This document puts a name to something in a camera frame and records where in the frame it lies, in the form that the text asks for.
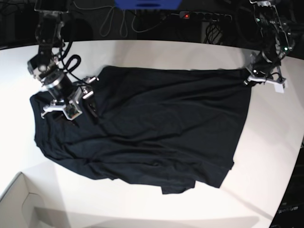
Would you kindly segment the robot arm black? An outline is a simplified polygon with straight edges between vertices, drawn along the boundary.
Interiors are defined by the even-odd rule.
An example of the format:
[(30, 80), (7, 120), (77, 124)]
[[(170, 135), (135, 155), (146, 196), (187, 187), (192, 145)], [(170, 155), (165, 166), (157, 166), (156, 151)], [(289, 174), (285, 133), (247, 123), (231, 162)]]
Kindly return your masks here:
[(278, 0), (251, 0), (254, 18), (264, 42), (262, 50), (251, 54), (251, 62), (246, 66), (249, 75), (246, 86), (272, 84), (277, 93), (284, 93), (287, 80), (282, 76), (281, 62), (294, 49), (288, 21), (279, 16)]
[(73, 121), (84, 112), (97, 119), (94, 90), (92, 84), (98, 81), (96, 76), (77, 78), (72, 82), (69, 77), (80, 65), (81, 57), (73, 55), (67, 62), (75, 35), (72, 24), (70, 41), (66, 45), (61, 36), (64, 16), (70, 14), (71, 0), (38, 0), (34, 10), (39, 13), (39, 22), (35, 30), (38, 53), (28, 61), (28, 71), (50, 93), (52, 100), (43, 107), (41, 117), (51, 112), (61, 112), (68, 121)]

